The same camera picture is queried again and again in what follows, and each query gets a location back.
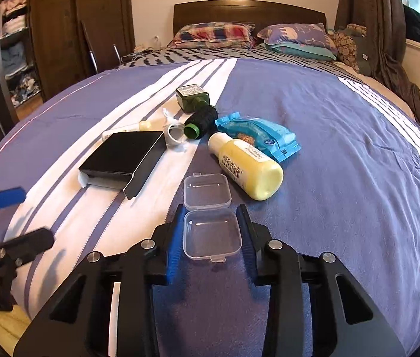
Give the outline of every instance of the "teal pillow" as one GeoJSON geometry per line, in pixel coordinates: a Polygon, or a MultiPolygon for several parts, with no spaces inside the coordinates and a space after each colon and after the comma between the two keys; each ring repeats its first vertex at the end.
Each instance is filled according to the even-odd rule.
{"type": "Polygon", "coordinates": [[[298,43],[280,43],[273,46],[264,43],[264,45],[268,51],[273,51],[278,54],[288,54],[327,62],[337,60],[331,51],[323,47],[307,46],[298,43]]]}

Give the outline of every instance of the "wet wipes package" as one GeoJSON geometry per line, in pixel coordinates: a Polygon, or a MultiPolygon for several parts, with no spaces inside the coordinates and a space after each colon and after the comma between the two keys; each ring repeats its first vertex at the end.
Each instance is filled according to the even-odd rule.
{"type": "Polygon", "coordinates": [[[291,130],[265,119],[240,116],[237,112],[217,119],[215,125],[218,131],[246,141],[277,162],[301,150],[291,130]]]}

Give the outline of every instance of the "black thread spool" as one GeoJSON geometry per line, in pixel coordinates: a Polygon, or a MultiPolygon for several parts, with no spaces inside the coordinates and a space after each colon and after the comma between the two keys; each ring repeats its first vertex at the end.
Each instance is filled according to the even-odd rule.
{"type": "Polygon", "coordinates": [[[185,121],[183,132],[188,139],[200,139],[215,125],[217,118],[216,108],[204,103],[185,121]]]}

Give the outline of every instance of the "purple pillow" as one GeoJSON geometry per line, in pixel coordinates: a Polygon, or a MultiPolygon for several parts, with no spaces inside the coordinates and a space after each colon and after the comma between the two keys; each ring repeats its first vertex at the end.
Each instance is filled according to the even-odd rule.
{"type": "Polygon", "coordinates": [[[264,39],[269,46],[280,43],[298,43],[309,46],[323,47],[337,55],[337,48],[327,35],[324,24],[277,24],[268,26],[258,32],[257,36],[264,39]]]}

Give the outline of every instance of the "brown curtain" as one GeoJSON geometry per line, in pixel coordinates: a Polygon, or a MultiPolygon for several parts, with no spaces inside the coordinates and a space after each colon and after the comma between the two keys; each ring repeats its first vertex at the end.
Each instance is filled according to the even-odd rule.
{"type": "Polygon", "coordinates": [[[420,90],[401,64],[406,47],[402,0],[339,0],[336,29],[349,23],[367,27],[372,77],[407,102],[420,124],[420,90]]]}

